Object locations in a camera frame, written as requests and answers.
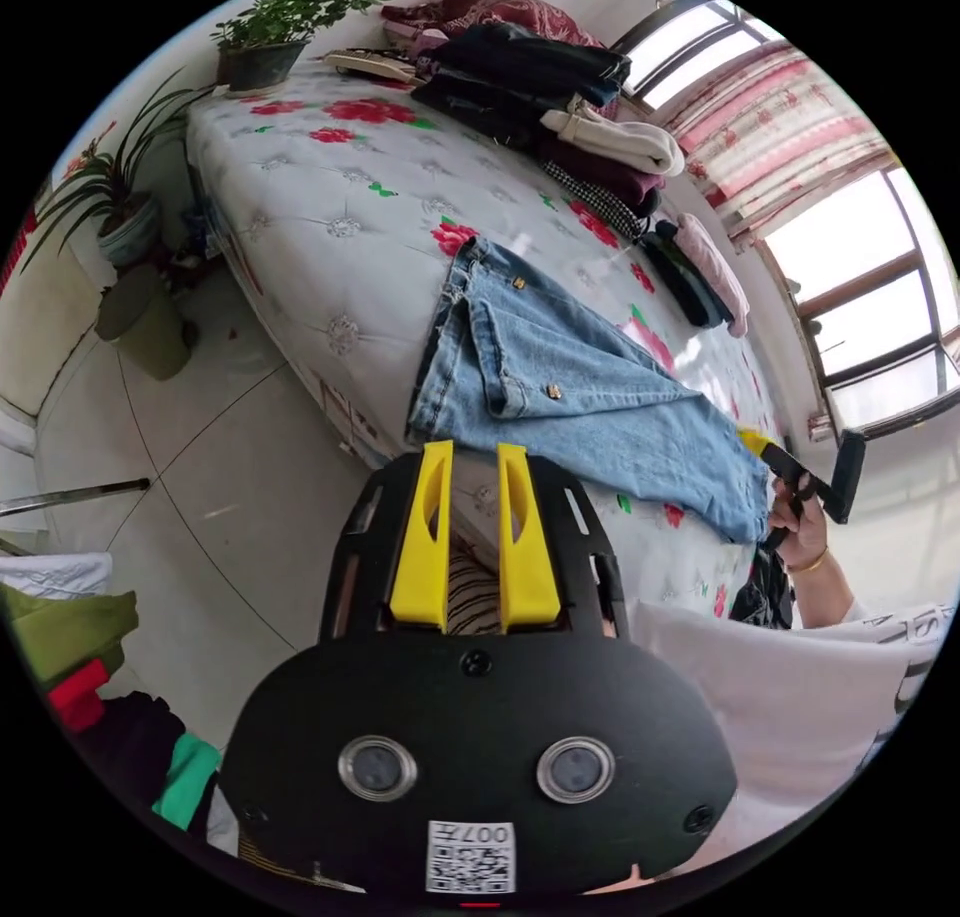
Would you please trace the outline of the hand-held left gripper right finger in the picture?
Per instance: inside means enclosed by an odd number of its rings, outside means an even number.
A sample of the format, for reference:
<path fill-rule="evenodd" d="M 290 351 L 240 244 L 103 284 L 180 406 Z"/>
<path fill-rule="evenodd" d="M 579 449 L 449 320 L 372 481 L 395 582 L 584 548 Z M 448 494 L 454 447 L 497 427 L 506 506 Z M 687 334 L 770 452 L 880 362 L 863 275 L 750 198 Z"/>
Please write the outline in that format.
<path fill-rule="evenodd" d="M 526 449 L 499 444 L 497 469 L 500 624 L 549 627 L 560 597 Z"/>

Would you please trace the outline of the person's right hand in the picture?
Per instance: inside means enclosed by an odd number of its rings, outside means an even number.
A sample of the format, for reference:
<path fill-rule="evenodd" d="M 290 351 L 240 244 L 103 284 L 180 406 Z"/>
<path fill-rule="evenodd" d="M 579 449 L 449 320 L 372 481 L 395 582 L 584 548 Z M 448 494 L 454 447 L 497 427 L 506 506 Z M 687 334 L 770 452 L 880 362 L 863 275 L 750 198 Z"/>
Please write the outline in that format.
<path fill-rule="evenodd" d="M 791 572 L 811 568 L 828 550 L 826 517 L 811 486 L 809 474 L 805 474 L 796 487 L 780 477 L 773 482 L 774 500 L 768 529 L 785 532 L 776 550 Z"/>

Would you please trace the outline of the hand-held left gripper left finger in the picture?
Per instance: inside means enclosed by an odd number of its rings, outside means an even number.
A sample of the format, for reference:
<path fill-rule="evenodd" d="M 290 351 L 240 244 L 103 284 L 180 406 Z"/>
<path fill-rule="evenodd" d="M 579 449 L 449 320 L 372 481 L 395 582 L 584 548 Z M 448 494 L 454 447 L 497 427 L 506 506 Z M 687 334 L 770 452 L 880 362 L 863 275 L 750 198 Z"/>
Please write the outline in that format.
<path fill-rule="evenodd" d="M 448 624 L 451 495 L 454 445 L 423 445 L 389 601 L 401 625 Z"/>

